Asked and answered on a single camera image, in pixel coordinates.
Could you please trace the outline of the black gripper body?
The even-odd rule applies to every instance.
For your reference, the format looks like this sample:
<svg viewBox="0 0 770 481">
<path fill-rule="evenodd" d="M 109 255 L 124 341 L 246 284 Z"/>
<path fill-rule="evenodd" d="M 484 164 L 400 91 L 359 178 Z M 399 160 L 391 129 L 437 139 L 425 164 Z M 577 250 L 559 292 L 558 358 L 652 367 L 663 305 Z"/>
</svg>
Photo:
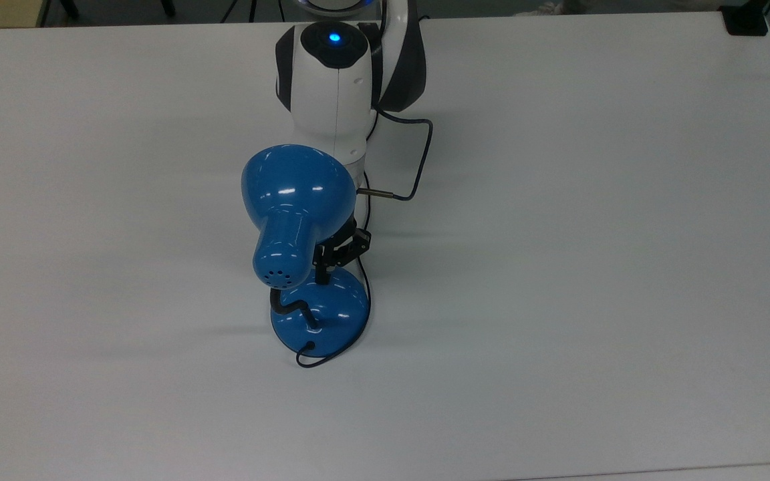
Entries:
<svg viewBox="0 0 770 481">
<path fill-rule="evenodd" d="M 358 228 L 358 222 L 354 215 L 346 219 L 346 222 L 333 235 L 333 249 L 338 249 L 348 243 L 360 244 L 360 256 L 367 252 L 372 243 L 372 235 L 364 228 Z"/>
</svg>

